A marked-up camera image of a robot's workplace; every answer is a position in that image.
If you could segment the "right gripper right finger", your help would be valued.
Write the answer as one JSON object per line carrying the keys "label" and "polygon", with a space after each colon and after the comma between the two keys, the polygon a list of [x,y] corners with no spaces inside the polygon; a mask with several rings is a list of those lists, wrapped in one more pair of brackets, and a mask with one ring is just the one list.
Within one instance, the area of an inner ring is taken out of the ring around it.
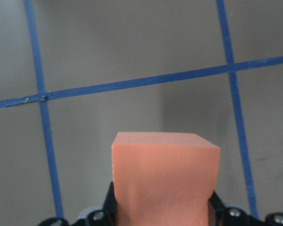
{"label": "right gripper right finger", "polygon": [[226,206],[221,198],[213,191],[208,201],[209,226],[252,226],[256,221],[243,209]]}

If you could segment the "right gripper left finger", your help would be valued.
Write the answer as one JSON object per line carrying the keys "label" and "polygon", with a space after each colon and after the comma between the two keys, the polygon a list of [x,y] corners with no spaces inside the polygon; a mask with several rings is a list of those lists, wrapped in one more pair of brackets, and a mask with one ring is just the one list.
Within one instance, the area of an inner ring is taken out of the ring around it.
{"label": "right gripper left finger", "polygon": [[114,184],[110,183],[101,207],[83,209],[78,217],[79,226],[115,226],[117,202],[114,194]]}

